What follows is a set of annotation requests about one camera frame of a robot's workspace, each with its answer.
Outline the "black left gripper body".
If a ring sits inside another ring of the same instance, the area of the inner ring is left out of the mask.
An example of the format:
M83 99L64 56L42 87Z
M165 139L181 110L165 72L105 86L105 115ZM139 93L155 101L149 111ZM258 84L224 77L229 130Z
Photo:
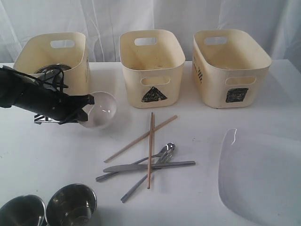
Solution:
M71 114L68 106L69 96L33 83L14 82L14 106L41 114L58 121L65 120Z

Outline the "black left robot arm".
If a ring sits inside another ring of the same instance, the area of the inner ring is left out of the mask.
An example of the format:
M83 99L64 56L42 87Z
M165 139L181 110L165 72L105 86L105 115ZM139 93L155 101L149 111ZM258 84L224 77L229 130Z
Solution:
M0 106L16 106L58 121L58 124L88 121L83 110L95 104L91 94L70 96L64 93L64 72L57 65L44 70L38 78L11 67L0 69Z

